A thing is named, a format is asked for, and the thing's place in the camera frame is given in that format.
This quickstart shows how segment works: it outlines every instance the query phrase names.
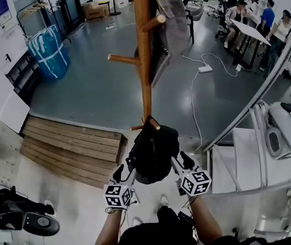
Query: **wooden plank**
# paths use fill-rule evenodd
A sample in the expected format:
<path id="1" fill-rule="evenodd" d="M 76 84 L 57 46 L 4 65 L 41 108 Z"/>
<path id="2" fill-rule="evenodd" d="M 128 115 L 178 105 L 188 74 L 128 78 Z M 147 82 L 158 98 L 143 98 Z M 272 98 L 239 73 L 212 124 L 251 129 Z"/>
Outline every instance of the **wooden plank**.
<path id="1" fill-rule="evenodd" d="M 78 154 L 82 154 L 82 155 L 86 155 L 86 156 L 90 156 L 96 159 L 101 159 L 101 160 L 106 160 L 106 161 L 111 161 L 111 162 L 116 162 L 116 155 L 115 154 L 111 154 L 111 153 L 104 153 L 104 152 L 99 152 L 99 151 L 95 151 L 95 150 L 91 150 L 88 148 L 84 148 L 81 146 L 76 146 L 73 144 L 69 144 L 66 142 L 62 142 L 62 141 L 58 141 L 55 139 L 51 139 L 49 137 L 45 137 L 43 135 L 28 131 L 26 129 L 23 130 L 23 134 L 28 135 L 32 138 L 35 138 L 39 141 L 43 141 L 45 143 L 49 143 L 53 146 L 57 146 L 59 148 L 65 149 L 65 150 L 69 150 L 71 152 L 74 153 L 78 153 Z"/>
<path id="2" fill-rule="evenodd" d="M 115 169 L 117 167 L 116 163 L 113 163 L 113 162 L 110 162 L 110 161 L 103 161 L 103 160 L 99 160 L 99 159 L 94 159 L 94 158 L 91 158 L 89 156 L 84 156 L 84 155 L 81 155 L 81 154 L 70 152 L 70 151 L 64 150 L 62 148 L 58 148 L 56 146 L 44 143 L 42 141 L 38 141 L 38 140 L 33 139 L 33 138 L 29 137 L 29 136 L 26 136 L 24 138 L 23 144 L 26 144 L 26 143 L 30 143 L 30 144 L 32 144 L 34 146 L 39 147 L 40 149 L 45 150 L 44 154 L 47 155 L 47 156 L 50 156 L 50 157 L 53 157 L 52 155 L 56 154 L 56 155 L 64 156 L 64 157 L 67 157 L 67 158 L 70 158 L 70 159 L 73 159 L 73 160 L 76 160 L 76 161 L 79 161 L 79 162 L 82 162 L 82 163 L 87 163 L 87 164 L 90 164 L 90 165 L 95 165 L 95 166 L 102 167 L 102 168 L 107 168 L 107 169 L 110 169 L 110 170 L 113 170 L 113 169 Z"/>
<path id="3" fill-rule="evenodd" d="M 40 119 L 33 116 L 30 116 L 28 118 L 28 122 L 29 121 L 34 121 L 39 124 L 48 125 L 48 126 L 56 127 L 59 129 L 68 130 L 68 131 L 94 135 L 98 137 L 104 137 L 104 138 L 110 138 L 110 139 L 116 139 L 116 140 L 120 140 L 122 137 L 121 133 L 107 132 L 107 131 L 95 130 L 95 129 L 85 128 L 85 127 L 74 126 L 74 125 L 67 125 L 67 124 L 62 124 L 61 122 Z"/>
<path id="4" fill-rule="evenodd" d="M 56 128 L 56 127 L 49 126 L 49 125 L 40 124 L 40 123 L 35 122 L 33 120 L 30 120 L 30 119 L 28 119 L 26 125 L 30 125 L 30 126 L 33 126 L 35 128 L 39 128 L 39 129 L 42 129 L 42 130 L 45 130 L 45 131 L 48 131 L 48 132 L 57 133 L 57 134 L 64 135 L 64 136 L 68 136 L 68 137 L 71 137 L 71 138 L 80 139 L 80 140 L 84 140 L 84 141 L 90 141 L 90 142 L 109 145 L 109 146 L 118 147 L 119 146 L 119 142 L 120 142 L 120 140 L 104 138 L 104 137 L 98 137 L 98 136 L 94 136 L 94 135 L 68 131 L 68 130 L 65 130 L 65 129 L 61 129 L 61 128 Z"/>
<path id="5" fill-rule="evenodd" d="M 52 159 L 55 159 L 57 161 L 66 163 L 68 165 L 71 165 L 71 166 L 74 166 L 74 167 L 77 167 L 77 168 L 80 168 L 80 169 L 88 170 L 89 172 L 91 171 L 91 172 L 96 173 L 96 174 L 109 176 L 111 174 L 111 172 L 112 172 L 111 169 L 106 169 L 106 168 L 101 168 L 101 167 L 98 167 L 98 166 L 90 165 L 90 164 L 87 164 L 87 163 L 84 163 L 84 162 L 76 161 L 76 160 L 73 160 L 73 159 L 58 155 L 56 153 L 49 152 L 49 151 L 44 150 L 44 149 L 42 149 L 42 148 L 40 148 L 38 146 L 33 145 L 32 143 L 29 143 L 27 141 L 25 141 L 23 143 L 23 145 L 21 147 L 21 150 L 24 150 L 26 148 L 34 150 L 34 151 L 36 151 L 36 152 L 38 152 L 40 154 L 46 155 L 46 156 L 48 156 L 48 157 L 50 157 Z"/>
<path id="6" fill-rule="evenodd" d="M 98 144 L 98 143 L 89 142 L 89 141 L 83 141 L 83 140 L 79 140 L 79 139 L 74 139 L 74 138 L 59 135 L 56 133 L 47 132 L 47 131 L 44 131 L 42 129 L 32 127 L 31 125 L 26 125 L 24 127 L 24 129 L 28 130 L 30 132 L 34 132 L 34 133 L 49 137 L 51 139 L 55 139 L 55 140 L 66 142 L 66 143 L 73 144 L 76 146 L 88 148 L 91 150 L 96 150 L 96 151 L 100 151 L 100 152 L 104 152 L 104 153 L 113 153 L 113 154 L 117 154 L 117 152 L 118 152 L 118 147 Z"/>
<path id="7" fill-rule="evenodd" d="M 53 166 L 48 162 L 40 160 L 40 159 L 34 157 L 33 155 L 30 155 L 28 158 L 30 160 L 38 163 L 42 167 L 50 170 L 51 172 L 57 174 L 57 175 L 65 176 L 65 177 L 70 178 L 72 180 L 75 180 L 75 181 L 78 181 L 78 182 L 82 182 L 82 183 L 85 183 L 87 185 L 91 185 L 93 187 L 97 187 L 97 188 L 100 188 L 100 189 L 103 189 L 104 186 L 105 186 L 105 183 L 103 183 L 103 182 L 95 181 L 95 180 L 92 180 L 92 179 L 89 179 L 89 178 L 86 178 L 86 177 L 82 177 L 82 176 L 70 173 L 70 172 L 68 172 L 66 170 L 57 168 L 56 166 Z"/>
<path id="8" fill-rule="evenodd" d="M 108 176 L 95 174 L 95 173 L 92 173 L 90 171 L 83 170 L 83 169 L 68 165 L 66 163 L 57 161 L 57 160 L 50 158 L 46 155 L 40 154 L 37 151 L 30 149 L 26 146 L 24 146 L 22 148 L 21 153 L 26 157 L 30 157 L 32 155 L 40 160 L 43 160 L 47 163 L 50 163 L 53 166 L 56 166 L 57 168 L 64 169 L 64 170 L 69 171 L 73 174 L 77 174 L 77 175 L 80 175 L 82 177 L 86 177 L 86 178 L 89 178 L 89 179 L 92 179 L 95 181 L 99 181 L 99 182 L 103 182 L 103 183 L 108 182 Z"/>

